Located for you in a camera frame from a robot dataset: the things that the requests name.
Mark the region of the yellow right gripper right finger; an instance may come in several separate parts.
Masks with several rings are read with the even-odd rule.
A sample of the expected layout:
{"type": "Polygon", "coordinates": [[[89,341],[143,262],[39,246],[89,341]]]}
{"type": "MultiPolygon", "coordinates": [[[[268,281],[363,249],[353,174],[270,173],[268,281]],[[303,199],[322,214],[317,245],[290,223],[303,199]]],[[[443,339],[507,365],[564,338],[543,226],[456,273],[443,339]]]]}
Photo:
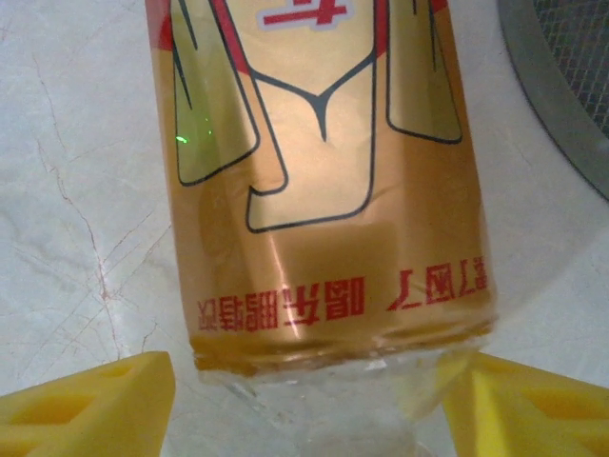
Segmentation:
{"type": "Polygon", "coordinates": [[[606,456],[608,389],[476,353],[442,406],[459,456],[606,456]]]}

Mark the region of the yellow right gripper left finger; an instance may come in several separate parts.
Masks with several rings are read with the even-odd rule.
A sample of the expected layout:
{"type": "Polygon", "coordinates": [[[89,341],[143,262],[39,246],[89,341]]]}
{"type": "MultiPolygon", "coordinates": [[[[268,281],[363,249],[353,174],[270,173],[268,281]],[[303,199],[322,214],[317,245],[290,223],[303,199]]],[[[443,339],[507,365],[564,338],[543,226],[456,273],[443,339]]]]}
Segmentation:
{"type": "Polygon", "coordinates": [[[158,456],[175,397],[165,351],[145,352],[1,399],[4,456],[158,456]]]}

